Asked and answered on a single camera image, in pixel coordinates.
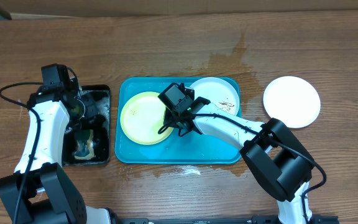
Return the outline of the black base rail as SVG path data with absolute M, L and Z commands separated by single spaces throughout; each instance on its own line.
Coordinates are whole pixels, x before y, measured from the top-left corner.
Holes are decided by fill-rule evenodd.
M 281 224 L 277 216 L 256 215 L 252 218 L 212 218 L 212 219 L 160 219 L 119 218 L 110 212 L 112 224 Z

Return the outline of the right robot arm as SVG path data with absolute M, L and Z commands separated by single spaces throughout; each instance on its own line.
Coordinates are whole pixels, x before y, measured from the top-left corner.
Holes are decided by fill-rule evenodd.
M 171 83 L 158 96 L 165 105 L 163 126 L 218 138 L 239 150 L 258 184 L 279 207 L 281 223 L 310 223 L 306 198 L 315 161 L 283 122 L 249 121 L 223 111 L 184 84 Z

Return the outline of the green yellow sponge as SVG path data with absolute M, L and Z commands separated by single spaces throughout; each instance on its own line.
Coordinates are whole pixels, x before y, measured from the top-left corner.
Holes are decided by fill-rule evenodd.
M 79 130 L 75 133 L 76 151 L 74 158 L 77 160 L 90 160 L 95 157 L 93 144 L 93 130 Z

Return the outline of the black plastic tray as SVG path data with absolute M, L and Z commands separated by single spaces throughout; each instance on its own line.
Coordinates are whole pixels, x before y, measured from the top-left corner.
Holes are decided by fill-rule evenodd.
M 86 85 L 80 90 L 80 98 L 86 92 L 92 92 L 99 109 L 94 122 L 81 128 L 71 128 L 67 125 L 63 138 L 62 163 L 64 166 L 90 166 L 105 164 L 110 156 L 110 109 L 111 91 L 107 85 Z M 75 133 L 79 130 L 92 129 L 95 157 L 90 160 L 77 160 L 74 158 L 76 151 Z

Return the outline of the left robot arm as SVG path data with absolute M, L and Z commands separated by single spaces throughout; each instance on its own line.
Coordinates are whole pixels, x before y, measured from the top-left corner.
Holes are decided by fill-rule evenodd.
M 109 160 L 110 88 L 80 85 L 65 65 L 41 72 L 25 104 L 30 125 L 21 159 L 0 179 L 1 201 L 13 223 L 116 223 L 110 209 L 87 206 L 63 170 Z

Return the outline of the teal plastic tray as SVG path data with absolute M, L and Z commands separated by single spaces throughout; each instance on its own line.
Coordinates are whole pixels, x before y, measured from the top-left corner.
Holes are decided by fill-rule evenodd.
M 120 124 L 121 111 L 125 103 L 138 93 L 154 91 L 160 93 L 169 84 L 184 83 L 190 86 L 198 77 L 131 77 L 125 80 L 119 90 L 117 125 L 114 152 L 127 164 L 233 164 L 241 155 L 228 143 L 206 135 L 189 133 L 182 138 L 178 130 L 160 143 L 141 145 L 131 141 Z

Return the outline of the white plate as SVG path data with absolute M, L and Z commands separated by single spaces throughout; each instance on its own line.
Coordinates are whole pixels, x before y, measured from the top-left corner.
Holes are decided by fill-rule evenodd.
M 289 128 L 310 125 L 321 110 L 321 100 L 313 85 L 294 76 L 284 76 L 270 82 L 264 90 L 262 101 L 267 114 Z
M 195 81 L 190 87 L 195 91 L 195 98 L 206 98 L 225 112 L 241 115 L 240 89 L 233 79 L 206 77 Z

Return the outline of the yellow-green plate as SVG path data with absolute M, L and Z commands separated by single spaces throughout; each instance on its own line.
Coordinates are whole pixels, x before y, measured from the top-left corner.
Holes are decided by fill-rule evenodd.
M 158 98 L 159 93 L 145 91 L 130 98 L 121 110 L 120 125 L 124 134 L 133 142 L 153 145 L 169 137 L 173 128 L 168 127 L 162 134 L 165 105 Z

